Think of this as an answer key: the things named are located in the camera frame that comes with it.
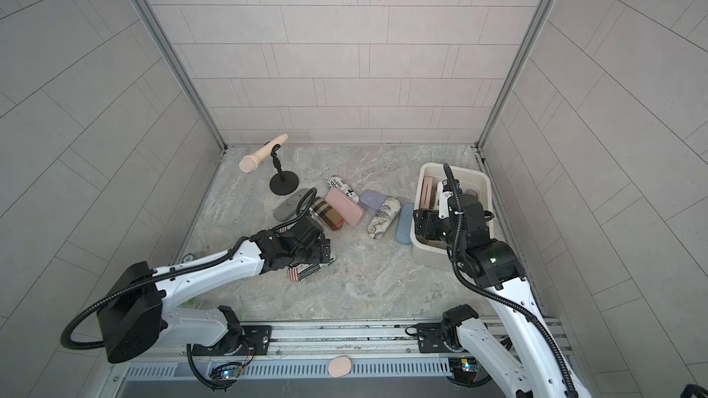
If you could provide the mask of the brown plaid glasses case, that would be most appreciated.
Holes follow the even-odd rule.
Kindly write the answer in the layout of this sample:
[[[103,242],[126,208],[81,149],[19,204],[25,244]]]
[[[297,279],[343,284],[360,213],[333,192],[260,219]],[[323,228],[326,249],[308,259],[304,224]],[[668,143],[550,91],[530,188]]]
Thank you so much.
[[[310,208],[313,217],[332,231],[339,231],[344,226],[344,219],[326,200],[316,197]]]

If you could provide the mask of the cream plastic storage box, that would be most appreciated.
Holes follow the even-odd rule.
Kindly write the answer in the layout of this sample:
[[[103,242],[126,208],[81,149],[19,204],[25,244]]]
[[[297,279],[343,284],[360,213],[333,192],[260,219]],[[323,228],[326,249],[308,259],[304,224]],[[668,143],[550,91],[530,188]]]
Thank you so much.
[[[492,210],[492,182],[486,174],[455,166],[450,170],[462,197],[473,197],[484,209]],[[452,244],[455,234],[449,213],[453,202],[453,195],[447,191],[444,165],[434,162],[422,165],[409,227],[415,263],[447,272],[451,270],[447,247]]]

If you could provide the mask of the map print glasses case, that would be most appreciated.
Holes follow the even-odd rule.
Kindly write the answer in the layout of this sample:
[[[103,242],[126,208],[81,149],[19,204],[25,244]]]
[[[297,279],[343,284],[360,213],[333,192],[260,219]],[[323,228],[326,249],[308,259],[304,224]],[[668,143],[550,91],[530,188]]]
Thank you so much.
[[[374,240],[379,240],[391,227],[401,210],[401,203],[396,197],[388,197],[367,227],[367,234]]]

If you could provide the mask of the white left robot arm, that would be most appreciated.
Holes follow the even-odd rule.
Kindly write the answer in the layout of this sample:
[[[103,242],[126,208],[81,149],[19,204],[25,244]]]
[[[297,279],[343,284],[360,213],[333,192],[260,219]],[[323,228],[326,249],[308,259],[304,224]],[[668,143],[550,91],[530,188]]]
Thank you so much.
[[[135,263],[104,298],[69,322],[60,344],[77,351],[102,348],[112,364],[135,359],[154,346],[199,345],[234,352],[243,331],[232,308],[195,311],[184,303],[240,279],[330,260],[324,229],[301,217],[284,232],[261,230],[190,263],[159,268]]]

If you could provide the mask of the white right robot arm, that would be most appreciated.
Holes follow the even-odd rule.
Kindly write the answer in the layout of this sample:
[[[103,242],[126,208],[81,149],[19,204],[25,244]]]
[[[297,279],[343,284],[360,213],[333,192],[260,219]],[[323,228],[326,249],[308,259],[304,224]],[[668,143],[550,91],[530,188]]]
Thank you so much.
[[[455,278],[490,302],[512,346],[491,335],[469,305],[442,316],[444,344],[472,355],[507,397],[588,397],[536,306],[523,265],[490,235],[492,218],[466,193],[448,193],[439,210],[413,214],[415,235],[445,243]]]

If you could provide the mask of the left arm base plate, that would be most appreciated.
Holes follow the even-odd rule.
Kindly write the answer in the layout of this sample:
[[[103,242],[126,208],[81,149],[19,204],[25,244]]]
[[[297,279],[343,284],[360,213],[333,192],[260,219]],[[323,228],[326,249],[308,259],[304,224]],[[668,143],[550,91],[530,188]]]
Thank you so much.
[[[273,328],[269,325],[246,325],[238,331],[229,330],[214,346],[192,346],[197,357],[264,356],[267,353]]]

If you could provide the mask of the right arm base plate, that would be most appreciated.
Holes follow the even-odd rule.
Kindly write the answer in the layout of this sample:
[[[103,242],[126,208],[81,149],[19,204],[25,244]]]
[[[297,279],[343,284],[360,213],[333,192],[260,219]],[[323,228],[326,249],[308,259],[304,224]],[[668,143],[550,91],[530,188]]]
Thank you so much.
[[[423,354],[454,353],[462,349],[450,326],[442,322],[414,324],[406,333],[417,339],[420,353]]]

